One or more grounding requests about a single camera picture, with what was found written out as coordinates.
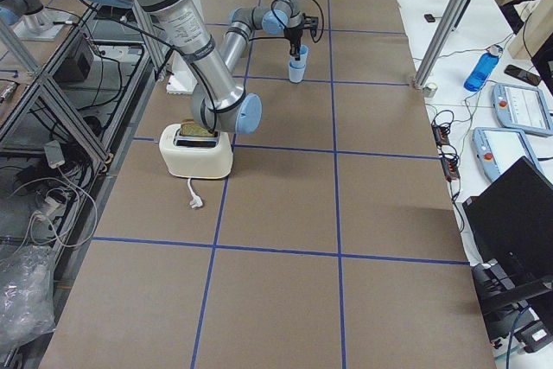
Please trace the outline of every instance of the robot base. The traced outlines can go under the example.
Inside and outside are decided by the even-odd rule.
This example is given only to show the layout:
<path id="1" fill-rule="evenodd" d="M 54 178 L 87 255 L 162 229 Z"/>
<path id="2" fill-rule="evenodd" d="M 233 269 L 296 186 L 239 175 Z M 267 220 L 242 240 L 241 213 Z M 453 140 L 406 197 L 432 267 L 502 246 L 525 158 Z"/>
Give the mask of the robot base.
<path id="1" fill-rule="evenodd" d="M 54 22 L 64 22 L 64 21 L 71 20 L 71 15 L 69 15 L 66 12 L 49 10 L 48 14 L 51 17 L 52 21 Z M 40 34 L 35 34 L 27 28 L 25 21 L 20 21 L 14 27 L 14 33 L 22 41 L 55 41 L 55 38 L 60 34 L 61 30 L 64 29 L 65 27 L 66 27 L 65 25 L 57 24 Z"/>
<path id="2" fill-rule="evenodd" d="M 231 173 L 232 148 L 228 133 L 219 133 L 212 148 L 175 145 L 180 124 L 171 124 L 162 133 L 159 150 L 173 176 L 194 179 L 221 179 Z"/>

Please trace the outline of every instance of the power cord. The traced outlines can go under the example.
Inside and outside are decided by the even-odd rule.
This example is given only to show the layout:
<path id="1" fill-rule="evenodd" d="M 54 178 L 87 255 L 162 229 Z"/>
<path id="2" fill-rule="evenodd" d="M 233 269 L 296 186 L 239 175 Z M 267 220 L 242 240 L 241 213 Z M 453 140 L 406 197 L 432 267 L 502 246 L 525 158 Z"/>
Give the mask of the power cord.
<path id="1" fill-rule="evenodd" d="M 530 308 L 530 306 L 526 306 L 524 307 L 523 309 L 521 309 L 519 312 L 518 312 L 518 315 L 517 317 L 515 318 L 514 322 L 512 323 L 512 326 L 511 326 L 511 331 L 509 332 L 509 343 L 507 345 L 507 355 L 506 355 L 506 360 L 505 360 L 505 369 L 509 369 L 509 365 L 511 363 L 511 346 L 512 346 L 512 338 L 514 337 L 515 335 L 515 331 L 517 330 L 517 323 L 518 321 L 520 320 L 520 317 L 522 317 L 522 315 L 528 311 L 528 309 Z"/>
<path id="2" fill-rule="evenodd" d="M 200 207 L 203 207 L 204 206 L 203 200 L 192 189 L 192 178 L 191 177 L 188 178 L 187 185 L 188 185 L 188 190 L 190 191 L 190 195 L 192 196 L 192 200 L 189 203 L 190 207 L 193 208 L 193 209 L 198 209 Z"/>

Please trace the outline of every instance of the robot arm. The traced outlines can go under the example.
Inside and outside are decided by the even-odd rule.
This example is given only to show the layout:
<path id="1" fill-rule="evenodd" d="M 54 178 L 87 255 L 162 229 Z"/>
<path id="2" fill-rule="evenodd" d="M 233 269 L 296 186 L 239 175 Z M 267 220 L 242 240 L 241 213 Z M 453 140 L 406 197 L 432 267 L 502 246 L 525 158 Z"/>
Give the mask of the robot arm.
<path id="1" fill-rule="evenodd" d="M 34 34 L 40 34 L 53 26 L 41 0 L 0 0 L 0 19 L 6 24 L 13 25 L 22 16 L 28 30 Z"/>
<path id="2" fill-rule="evenodd" d="M 120 8 L 131 8 L 133 0 L 90 0 Z M 192 113 L 196 123 L 208 130 L 249 134 L 261 119 L 261 100 L 246 93 L 232 77 L 239 56 L 256 29 L 271 35 L 282 32 L 290 42 L 290 54 L 299 60 L 302 31 L 316 32 L 316 18 L 301 13 L 296 0 L 275 0 L 270 8 L 235 10 L 231 27 L 220 51 L 192 0 L 137 0 L 155 16 L 168 35 L 168 42 L 194 72 L 199 86 L 194 89 Z"/>
<path id="3" fill-rule="evenodd" d="M 91 0 L 131 8 L 133 0 Z M 249 134 L 261 119 L 261 100 L 236 83 L 192 0 L 137 0 L 156 16 L 184 61 L 191 67 L 204 92 L 195 94 L 194 118 L 209 130 Z"/>

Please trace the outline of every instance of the table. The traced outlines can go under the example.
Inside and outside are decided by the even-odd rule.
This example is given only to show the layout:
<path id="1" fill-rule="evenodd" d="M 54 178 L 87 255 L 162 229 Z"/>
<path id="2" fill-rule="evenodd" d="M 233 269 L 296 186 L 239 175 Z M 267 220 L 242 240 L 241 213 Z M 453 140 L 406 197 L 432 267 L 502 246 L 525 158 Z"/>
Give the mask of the table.
<path id="1" fill-rule="evenodd" d="M 270 0 L 201 1 L 220 40 Z M 156 142 L 188 99 L 156 88 L 41 368 L 493 367 L 397 1 L 318 1 L 301 84 L 285 42 L 237 65 L 264 120 L 201 210 Z"/>
<path id="2" fill-rule="evenodd" d="M 423 15 L 431 13 L 434 16 L 441 16 L 447 6 L 448 0 L 398 0 L 402 20 L 405 26 L 405 32 L 409 37 L 410 50 L 414 58 L 422 58 L 428 47 L 432 36 L 434 35 L 437 23 L 427 23 Z M 463 100 L 468 97 L 469 92 L 463 88 L 463 82 L 471 73 L 474 65 L 478 61 L 484 49 L 494 43 L 503 41 L 506 44 L 508 35 L 511 33 L 511 27 L 507 24 L 505 18 L 499 11 L 494 0 L 472 0 L 468 6 L 466 14 L 463 16 L 458 29 L 448 38 L 441 55 L 449 55 L 455 51 L 464 51 L 480 49 L 478 51 L 453 54 L 444 57 L 436 62 L 436 65 L 429 77 L 429 81 L 438 84 L 438 91 L 432 99 L 425 99 L 429 109 L 429 118 L 432 119 L 437 111 L 451 110 L 454 112 L 455 119 L 464 120 L 468 117 L 468 110 L 464 106 Z M 417 66 L 420 61 L 414 59 Z M 516 65 L 524 69 L 532 68 L 528 60 L 514 60 L 507 49 L 499 60 L 499 64 L 490 75 L 490 80 L 504 82 L 507 84 L 521 85 L 524 83 L 517 81 L 503 74 L 503 70 L 508 64 Z M 546 97 L 548 106 L 553 109 L 553 96 L 547 90 L 542 82 L 539 86 Z M 480 98 L 474 96 L 469 99 L 471 111 L 474 111 L 476 105 L 478 110 L 474 113 L 473 127 L 500 127 L 491 101 L 491 91 L 493 85 L 488 84 L 482 88 Z M 472 131 L 467 134 L 468 123 L 454 124 L 454 128 L 449 136 L 450 142 L 458 149 L 464 151 L 461 156 L 461 192 L 459 201 L 464 201 L 470 196 L 476 196 L 486 189 L 490 181 L 484 176 L 480 164 L 476 158 L 472 141 Z M 531 146 L 538 157 L 553 156 L 553 137 L 543 138 L 528 135 Z M 550 181 L 553 181 L 553 162 L 542 162 L 542 168 Z M 471 264 L 479 262 L 478 254 L 474 241 L 469 230 L 463 232 L 463 242 L 465 250 Z M 505 350 L 496 352 L 500 355 Z M 512 355 L 512 368 L 546 368 L 550 366 L 553 359 L 553 347 L 548 346 L 539 353 L 526 354 L 521 356 L 514 353 Z M 498 367 L 503 367 L 505 361 L 498 360 Z"/>

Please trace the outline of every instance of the power strip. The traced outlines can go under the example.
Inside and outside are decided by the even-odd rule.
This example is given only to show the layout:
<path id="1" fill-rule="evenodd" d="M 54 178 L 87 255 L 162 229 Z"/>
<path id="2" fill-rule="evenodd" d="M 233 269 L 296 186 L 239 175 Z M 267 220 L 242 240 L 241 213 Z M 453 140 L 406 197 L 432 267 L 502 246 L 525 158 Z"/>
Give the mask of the power strip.
<path id="1" fill-rule="evenodd" d="M 446 176 L 446 181 L 458 181 L 461 178 L 457 166 L 446 156 L 442 156 L 440 162 L 442 163 L 443 174 Z"/>
<path id="2" fill-rule="evenodd" d="M 432 126 L 432 134 L 434 135 L 435 145 L 440 146 L 448 146 L 449 145 L 449 137 L 444 132 L 443 128 L 439 125 L 433 125 Z"/>

